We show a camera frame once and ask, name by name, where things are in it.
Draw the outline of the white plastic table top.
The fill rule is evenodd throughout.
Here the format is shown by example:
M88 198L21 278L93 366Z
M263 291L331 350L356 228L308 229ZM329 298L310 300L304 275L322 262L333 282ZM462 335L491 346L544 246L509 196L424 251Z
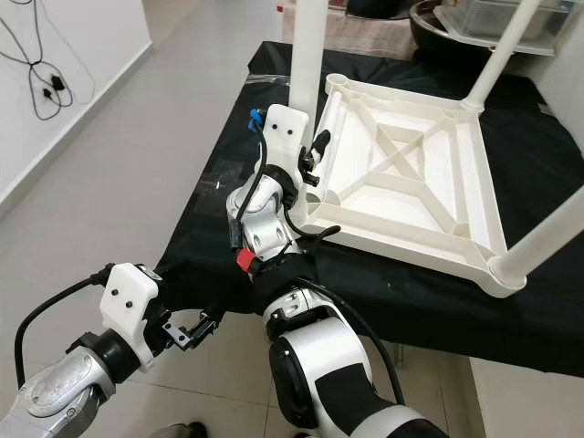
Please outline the white plastic table top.
M480 114L458 100L340 74L326 76L324 84L327 100L337 88L351 93L348 125L356 129L351 143L360 150L361 175L342 205L326 203L326 149L316 170L321 181L308 187L293 221L308 231L337 226L337 245L487 287L488 259L508 245ZM326 129L322 113L318 132Z

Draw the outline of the clear tape patch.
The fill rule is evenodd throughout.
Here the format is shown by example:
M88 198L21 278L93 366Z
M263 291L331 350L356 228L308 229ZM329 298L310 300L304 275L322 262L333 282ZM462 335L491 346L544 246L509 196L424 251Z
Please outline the clear tape patch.
M193 192L193 208L204 215L223 215L226 197L241 186L245 164L236 160L209 162Z

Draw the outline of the grey robot left leg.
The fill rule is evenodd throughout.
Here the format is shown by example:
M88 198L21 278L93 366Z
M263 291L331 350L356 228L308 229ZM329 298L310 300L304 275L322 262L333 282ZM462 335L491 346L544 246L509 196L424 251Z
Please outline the grey robot left leg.
M208 438L208 430L204 422L175 422L147 434L146 438Z

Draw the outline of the beige covered bench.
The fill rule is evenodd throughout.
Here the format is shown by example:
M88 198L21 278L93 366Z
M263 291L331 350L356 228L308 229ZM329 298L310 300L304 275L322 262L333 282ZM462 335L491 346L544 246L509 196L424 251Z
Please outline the beige covered bench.
M276 12L280 15L281 42L299 45L308 42L310 47L377 56L408 61L417 49L412 36L412 22L405 18L362 18L346 11L347 0L325 0L327 16L310 24L321 26L321 37L313 32L300 32L297 17L297 0L279 0Z

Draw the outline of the black wok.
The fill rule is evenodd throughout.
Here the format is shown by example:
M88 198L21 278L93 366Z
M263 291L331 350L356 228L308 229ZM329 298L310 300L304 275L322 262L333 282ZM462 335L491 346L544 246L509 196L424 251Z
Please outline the black wok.
M413 58L422 63L445 64L452 69L480 69L491 57L495 47L481 47L455 41L445 26L433 15L441 0L420 0L409 9L412 36L417 49ZM515 51L518 57L523 53Z

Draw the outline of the clear plastic storage box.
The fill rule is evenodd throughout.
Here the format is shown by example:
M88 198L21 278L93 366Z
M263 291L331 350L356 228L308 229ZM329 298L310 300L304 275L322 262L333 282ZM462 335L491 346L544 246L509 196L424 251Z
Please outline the clear plastic storage box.
M455 41L496 47L520 0L441 0L433 15ZM539 0L515 51L538 56L556 53L564 26L584 13L584 0Z

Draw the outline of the black tablecloth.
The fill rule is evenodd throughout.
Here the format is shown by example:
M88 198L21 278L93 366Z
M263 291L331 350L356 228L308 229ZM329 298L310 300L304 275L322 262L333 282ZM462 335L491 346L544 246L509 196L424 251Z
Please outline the black tablecloth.
M303 139L304 149L311 151L330 74L458 101L475 83L470 72L332 50L325 51L322 61L317 120L308 122ZM288 92L284 85L242 87L209 158L211 163L245 164L238 188L257 168L256 130L264 128L267 106L288 106ZM530 79L504 75L479 113L508 249L584 184L584 154L555 117L539 112L542 101ZM303 249L310 254L316 279L355 309L376 335L403 345L584 377L584 235L573 237L531 272L526 286L512 297L491 297L459 276L337 245L332 242L337 226L300 228L292 213L308 187L296 189L289 217L310 234ZM167 308L221 308L262 316L249 276L231 251L229 196L223 215L204 215L193 208L192 195L159 263Z

